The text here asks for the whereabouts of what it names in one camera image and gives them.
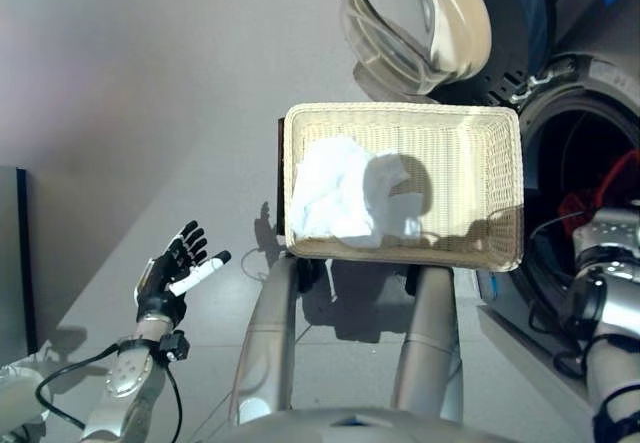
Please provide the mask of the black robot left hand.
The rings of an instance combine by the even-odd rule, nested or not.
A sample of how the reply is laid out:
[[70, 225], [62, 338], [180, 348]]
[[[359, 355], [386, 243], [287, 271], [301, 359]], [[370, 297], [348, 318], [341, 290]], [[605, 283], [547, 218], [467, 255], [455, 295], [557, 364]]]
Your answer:
[[228, 250], [207, 253], [204, 229], [196, 220], [173, 236], [164, 251], [147, 262], [134, 289], [137, 319], [167, 317], [174, 328], [184, 319], [187, 292], [221, 269], [232, 258]]

